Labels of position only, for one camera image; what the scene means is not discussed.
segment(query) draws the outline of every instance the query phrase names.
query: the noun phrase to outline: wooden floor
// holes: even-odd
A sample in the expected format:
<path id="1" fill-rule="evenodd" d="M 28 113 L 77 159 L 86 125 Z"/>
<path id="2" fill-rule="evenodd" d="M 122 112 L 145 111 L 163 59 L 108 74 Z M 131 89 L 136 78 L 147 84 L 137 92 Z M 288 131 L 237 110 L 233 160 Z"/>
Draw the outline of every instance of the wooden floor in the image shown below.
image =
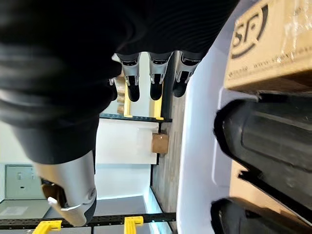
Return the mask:
<path id="1" fill-rule="evenodd" d="M 179 184 L 182 131 L 185 109 L 185 95 L 172 100 L 172 123 L 162 124 L 162 132 L 169 135 L 169 151 L 160 155 L 159 165 L 153 167 L 152 188 L 164 212 L 176 212 Z M 176 232 L 176 223 L 171 227 Z"/>

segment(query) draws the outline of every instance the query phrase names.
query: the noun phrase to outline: small cardboard box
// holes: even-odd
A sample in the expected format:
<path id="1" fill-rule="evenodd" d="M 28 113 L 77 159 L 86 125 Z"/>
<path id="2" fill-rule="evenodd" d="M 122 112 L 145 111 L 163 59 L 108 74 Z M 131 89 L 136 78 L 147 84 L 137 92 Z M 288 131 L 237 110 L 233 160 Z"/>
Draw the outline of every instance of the small cardboard box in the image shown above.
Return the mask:
<path id="1" fill-rule="evenodd" d="M 168 152 L 169 136 L 153 133 L 152 152 L 166 154 Z"/>
<path id="2" fill-rule="evenodd" d="M 312 91 L 312 0 L 262 0 L 235 24 L 227 89 Z"/>

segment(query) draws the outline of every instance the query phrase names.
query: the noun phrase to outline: yellow bracket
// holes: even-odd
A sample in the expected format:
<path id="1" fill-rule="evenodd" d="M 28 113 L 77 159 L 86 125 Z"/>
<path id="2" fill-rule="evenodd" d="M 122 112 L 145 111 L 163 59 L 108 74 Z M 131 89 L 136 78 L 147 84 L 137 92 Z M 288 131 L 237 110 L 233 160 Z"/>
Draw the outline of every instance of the yellow bracket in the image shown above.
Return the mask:
<path id="1" fill-rule="evenodd" d="M 143 226 L 143 217 L 134 216 L 134 217 L 125 217 L 125 227 L 124 234 L 137 234 L 136 225 Z"/>
<path id="2" fill-rule="evenodd" d="M 161 117 L 161 104 L 162 104 L 162 95 L 160 99 L 157 101 L 154 101 L 154 114 L 153 117 L 156 118 L 157 120 L 164 120 L 163 117 Z"/>
<path id="3" fill-rule="evenodd" d="M 42 221 L 36 227 L 33 234 L 47 234 L 50 231 L 60 231 L 62 220 L 56 221 Z"/>
<path id="4" fill-rule="evenodd" d="M 130 99 L 128 96 L 128 85 L 127 83 L 125 83 L 125 103 L 124 103 L 124 109 L 123 109 L 123 116 L 125 117 L 132 117 L 132 115 L 130 115 Z"/>

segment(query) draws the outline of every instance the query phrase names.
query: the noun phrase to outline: black metal shelf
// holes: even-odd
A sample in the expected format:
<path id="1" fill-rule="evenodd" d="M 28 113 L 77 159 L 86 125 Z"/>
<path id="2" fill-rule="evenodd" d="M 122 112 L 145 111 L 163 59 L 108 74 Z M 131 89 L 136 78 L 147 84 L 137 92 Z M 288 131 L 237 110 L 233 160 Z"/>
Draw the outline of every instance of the black metal shelf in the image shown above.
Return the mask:
<path id="1" fill-rule="evenodd" d="M 171 123 L 172 122 L 172 119 L 170 118 L 165 118 L 164 120 L 160 120 L 160 119 L 156 119 L 153 117 L 143 117 L 143 116 L 125 117 L 125 116 L 117 115 L 117 114 L 104 114 L 104 113 L 101 113 L 99 117 L 107 118 L 107 119 L 143 121 L 143 122 L 154 122 L 154 123 Z"/>
<path id="2" fill-rule="evenodd" d="M 85 227 L 110 226 L 124 224 L 125 217 L 143 216 L 144 223 L 176 221 L 176 213 L 159 214 L 123 214 L 95 216 Z M 62 220 L 62 228 L 73 226 L 63 218 L 50 219 L 0 219 L 0 230 L 35 229 L 41 221 Z"/>

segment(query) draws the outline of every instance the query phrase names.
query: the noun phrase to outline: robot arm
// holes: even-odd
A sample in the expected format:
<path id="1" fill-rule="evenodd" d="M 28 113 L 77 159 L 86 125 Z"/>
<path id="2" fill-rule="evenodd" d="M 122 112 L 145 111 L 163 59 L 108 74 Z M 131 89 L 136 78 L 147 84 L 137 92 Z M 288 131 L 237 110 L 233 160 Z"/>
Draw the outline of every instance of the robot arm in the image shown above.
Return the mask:
<path id="1" fill-rule="evenodd" d="M 174 94 L 183 95 L 237 3 L 2 1 L 0 119 L 12 125 L 47 200 L 71 224 L 85 225 L 95 211 L 99 113 L 116 98 L 121 66 L 136 101 L 139 55 L 149 52 L 151 96 L 159 99 L 170 56 L 182 51 Z"/>

